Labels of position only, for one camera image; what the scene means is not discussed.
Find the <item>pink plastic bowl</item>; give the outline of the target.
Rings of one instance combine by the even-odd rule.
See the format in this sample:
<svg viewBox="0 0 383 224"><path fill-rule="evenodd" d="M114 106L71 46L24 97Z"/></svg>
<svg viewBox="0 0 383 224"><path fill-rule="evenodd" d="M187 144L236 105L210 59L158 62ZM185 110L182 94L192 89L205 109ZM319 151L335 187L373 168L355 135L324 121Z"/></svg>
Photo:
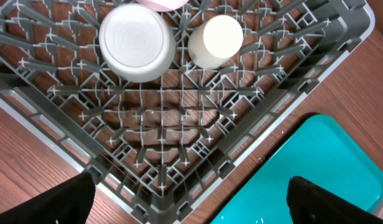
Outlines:
<svg viewBox="0 0 383 224"><path fill-rule="evenodd" d="M169 12L179 9L185 5L188 0L136 0L156 12Z"/></svg>

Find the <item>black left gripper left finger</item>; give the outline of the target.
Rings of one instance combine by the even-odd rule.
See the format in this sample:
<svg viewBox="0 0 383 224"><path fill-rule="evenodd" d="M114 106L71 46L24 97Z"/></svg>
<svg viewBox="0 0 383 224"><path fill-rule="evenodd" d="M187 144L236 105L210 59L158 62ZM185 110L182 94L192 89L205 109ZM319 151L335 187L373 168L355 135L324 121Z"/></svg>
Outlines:
<svg viewBox="0 0 383 224"><path fill-rule="evenodd" d="M95 183L89 172L45 191L0 213L0 223L75 223L84 224L95 198Z"/></svg>

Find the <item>grey small bowl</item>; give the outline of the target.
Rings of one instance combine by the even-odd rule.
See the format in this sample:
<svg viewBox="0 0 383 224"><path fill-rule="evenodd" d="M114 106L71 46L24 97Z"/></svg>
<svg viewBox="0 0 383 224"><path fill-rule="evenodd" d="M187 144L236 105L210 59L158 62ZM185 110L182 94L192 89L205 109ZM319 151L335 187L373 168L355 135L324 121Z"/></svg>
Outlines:
<svg viewBox="0 0 383 224"><path fill-rule="evenodd" d="M115 7L105 16L98 43L111 71L136 83L163 75L176 51L176 41L166 21L137 3Z"/></svg>

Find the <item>cream plastic cup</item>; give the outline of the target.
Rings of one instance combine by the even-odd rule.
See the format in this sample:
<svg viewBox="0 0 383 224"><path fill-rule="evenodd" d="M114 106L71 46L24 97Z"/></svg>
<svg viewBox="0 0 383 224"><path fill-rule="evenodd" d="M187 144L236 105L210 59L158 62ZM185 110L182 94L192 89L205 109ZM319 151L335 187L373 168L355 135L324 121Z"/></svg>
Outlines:
<svg viewBox="0 0 383 224"><path fill-rule="evenodd" d="M240 50L243 41L240 23L228 15L219 15L192 32L187 48L195 65L215 69L232 58Z"/></svg>

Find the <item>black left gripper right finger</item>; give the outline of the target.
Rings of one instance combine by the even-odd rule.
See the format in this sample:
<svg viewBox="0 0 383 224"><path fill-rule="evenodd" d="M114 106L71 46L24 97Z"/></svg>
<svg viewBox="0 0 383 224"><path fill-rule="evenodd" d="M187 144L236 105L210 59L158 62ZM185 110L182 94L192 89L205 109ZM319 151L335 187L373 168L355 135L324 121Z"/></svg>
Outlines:
<svg viewBox="0 0 383 224"><path fill-rule="evenodd" d="M286 202L295 224L383 224L383 219L300 176L290 179Z"/></svg>

